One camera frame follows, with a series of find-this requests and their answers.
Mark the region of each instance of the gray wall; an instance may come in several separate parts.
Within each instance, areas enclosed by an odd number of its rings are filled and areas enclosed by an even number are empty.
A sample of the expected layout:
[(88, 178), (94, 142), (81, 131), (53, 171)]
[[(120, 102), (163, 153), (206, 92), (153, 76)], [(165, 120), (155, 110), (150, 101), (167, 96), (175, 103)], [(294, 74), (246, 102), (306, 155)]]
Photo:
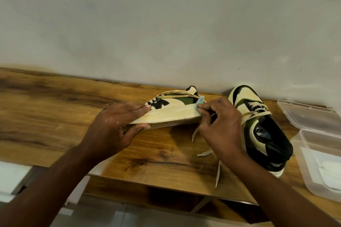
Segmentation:
[(0, 63), (337, 105), (341, 0), (0, 0)]

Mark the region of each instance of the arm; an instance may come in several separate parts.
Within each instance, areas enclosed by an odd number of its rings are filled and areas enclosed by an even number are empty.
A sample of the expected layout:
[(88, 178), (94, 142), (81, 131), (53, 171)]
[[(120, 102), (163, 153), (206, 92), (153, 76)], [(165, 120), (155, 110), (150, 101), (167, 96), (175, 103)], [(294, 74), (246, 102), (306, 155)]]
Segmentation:
[(150, 128), (137, 124), (125, 134), (122, 126), (138, 119), (150, 105), (119, 102), (101, 111), (82, 142), (68, 150), (46, 172), (0, 211), (0, 226), (50, 226), (68, 196), (101, 161), (128, 147), (138, 132)]
[[(313, 203), (254, 162), (241, 146), (241, 114), (226, 98), (198, 105), (200, 134), (244, 183), (275, 226), (340, 226)], [(211, 124), (208, 110), (218, 116)]]

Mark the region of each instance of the person's left hand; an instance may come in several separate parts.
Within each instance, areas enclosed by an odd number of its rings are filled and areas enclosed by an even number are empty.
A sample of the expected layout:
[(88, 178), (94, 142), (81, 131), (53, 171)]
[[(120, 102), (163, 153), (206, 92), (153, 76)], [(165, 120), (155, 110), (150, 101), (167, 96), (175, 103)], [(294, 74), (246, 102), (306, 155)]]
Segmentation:
[(102, 110), (89, 126), (77, 146), (80, 156), (98, 164), (128, 147), (132, 139), (148, 124), (136, 124), (124, 133), (122, 127), (150, 111), (150, 105), (117, 102)]

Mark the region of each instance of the shoe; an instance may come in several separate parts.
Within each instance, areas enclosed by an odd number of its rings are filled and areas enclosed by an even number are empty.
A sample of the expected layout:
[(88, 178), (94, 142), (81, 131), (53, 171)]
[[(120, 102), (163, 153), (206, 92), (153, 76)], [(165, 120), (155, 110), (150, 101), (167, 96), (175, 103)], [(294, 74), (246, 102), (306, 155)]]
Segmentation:
[(147, 123), (154, 129), (200, 122), (201, 116), (196, 110), (199, 99), (198, 91), (193, 85), (185, 91), (164, 92), (148, 101), (146, 105), (151, 105), (151, 110), (130, 124)]
[(232, 90), (228, 100), (242, 114), (242, 144), (248, 155), (276, 177), (293, 154), (293, 147), (271, 117), (268, 107), (247, 85)]

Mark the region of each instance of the clear plastic box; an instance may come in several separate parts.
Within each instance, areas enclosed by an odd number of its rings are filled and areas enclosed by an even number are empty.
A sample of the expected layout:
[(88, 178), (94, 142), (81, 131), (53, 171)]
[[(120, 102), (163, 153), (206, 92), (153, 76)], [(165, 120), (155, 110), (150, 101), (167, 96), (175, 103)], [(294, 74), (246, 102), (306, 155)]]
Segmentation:
[(341, 202), (341, 117), (333, 109), (278, 100), (299, 133), (291, 139), (308, 190)]

